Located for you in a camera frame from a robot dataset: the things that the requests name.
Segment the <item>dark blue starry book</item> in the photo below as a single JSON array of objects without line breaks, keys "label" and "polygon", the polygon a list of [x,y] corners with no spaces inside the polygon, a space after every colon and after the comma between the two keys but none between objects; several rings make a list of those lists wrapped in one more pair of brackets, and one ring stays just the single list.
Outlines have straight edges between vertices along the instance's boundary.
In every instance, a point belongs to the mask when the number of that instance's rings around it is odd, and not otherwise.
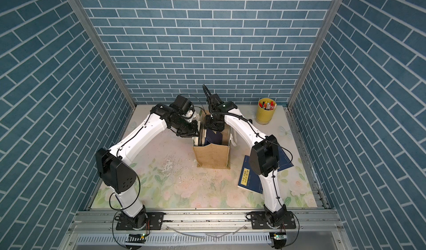
[{"label": "dark blue starry book", "polygon": [[213,131],[210,129],[206,130],[205,143],[204,143],[205,146],[209,144],[221,145],[222,143],[223,143],[223,135],[221,132]]}]

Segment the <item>navy blue book yellow label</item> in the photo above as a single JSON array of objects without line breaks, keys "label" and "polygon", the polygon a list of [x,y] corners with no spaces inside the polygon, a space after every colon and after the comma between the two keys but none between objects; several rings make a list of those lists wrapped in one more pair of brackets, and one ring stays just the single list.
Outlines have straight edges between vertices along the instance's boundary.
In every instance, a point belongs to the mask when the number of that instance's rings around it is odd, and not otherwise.
[{"label": "navy blue book yellow label", "polygon": [[[278,172],[293,167],[290,159],[283,151],[282,148],[278,148],[279,160],[278,160]],[[263,194],[262,184],[259,176],[251,169],[250,157],[245,155],[243,166],[241,169],[238,187],[247,189],[249,191]]]}]

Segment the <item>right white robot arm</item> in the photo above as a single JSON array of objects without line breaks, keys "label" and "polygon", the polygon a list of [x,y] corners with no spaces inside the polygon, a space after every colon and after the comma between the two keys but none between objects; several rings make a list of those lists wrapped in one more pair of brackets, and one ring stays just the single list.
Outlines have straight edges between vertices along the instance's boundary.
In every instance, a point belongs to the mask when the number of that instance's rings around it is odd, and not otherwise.
[{"label": "right white robot arm", "polygon": [[233,128],[251,147],[249,164],[259,176],[263,195],[265,217],[268,225],[278,228],[283,225],[288,211],[281,198],[278,186],[278,161],[280,145],[273,135],[266,135],[246,119],[233,102],[224,102],[203,85],[209,113],[204,126],[212,131],[223,131],[225,125]]}]

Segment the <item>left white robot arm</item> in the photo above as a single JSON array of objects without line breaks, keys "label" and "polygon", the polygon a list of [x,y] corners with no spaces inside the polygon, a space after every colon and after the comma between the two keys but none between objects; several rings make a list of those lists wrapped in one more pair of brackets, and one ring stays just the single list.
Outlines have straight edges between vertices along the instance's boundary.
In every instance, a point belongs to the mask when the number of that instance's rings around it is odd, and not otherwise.
[{"label": "left white robot arm", "polygon": [[196,118],[193,103],[178,95],[170,105],[154,106],[147,118],[119,143],[95,153],[98,174],[120,204],[120,208],[112,209],[121,212],[131,229],[141,230],[148,225],[146,208],[139,201],[142,182],[130,167],[132,160],[166,129],[174,129],[175,135],[182,138],[199,136]]}]

